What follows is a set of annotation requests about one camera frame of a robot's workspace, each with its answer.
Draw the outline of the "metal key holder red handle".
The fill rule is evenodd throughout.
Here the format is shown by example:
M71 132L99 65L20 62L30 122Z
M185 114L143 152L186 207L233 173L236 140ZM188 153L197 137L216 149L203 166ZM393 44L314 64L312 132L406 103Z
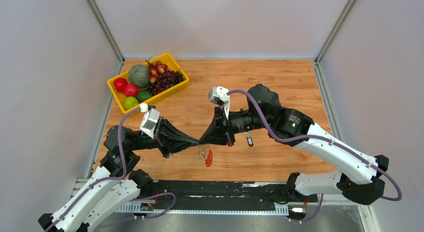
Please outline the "metal key holder red handle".
M210 167L213 163L213 152L209 145L199 145L199 158L204 160L205 166Z

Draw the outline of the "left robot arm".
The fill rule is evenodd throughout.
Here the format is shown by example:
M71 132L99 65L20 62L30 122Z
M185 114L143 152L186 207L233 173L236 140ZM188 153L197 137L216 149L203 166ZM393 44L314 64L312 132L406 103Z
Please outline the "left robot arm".
M123 204L149 198L152 179L134 169L141 159L136 150L159 149L167 158L199 141L158 117L145 119L138 131L123 123L110 128L104 145L108 152L83 187L56 212L40 216L38 223L45 232L92 232Z

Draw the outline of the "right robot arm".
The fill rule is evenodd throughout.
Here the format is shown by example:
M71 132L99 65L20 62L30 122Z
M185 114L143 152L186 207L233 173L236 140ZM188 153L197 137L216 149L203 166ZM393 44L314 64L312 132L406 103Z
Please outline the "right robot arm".
M262 84L244 93L248 103L246 110L230 111L229 94L223 87L210 90L209 100L215 104L214 116L200 138L201 145L232 146L236 134L265 128L276 142L312 153L335 167L334 172L323 174L291 173L285 188L290 200L331 194L370 205L383 197L385 182L381 176L388 169L387 157L369 156L348 146L311 117L281 106L278 94Z

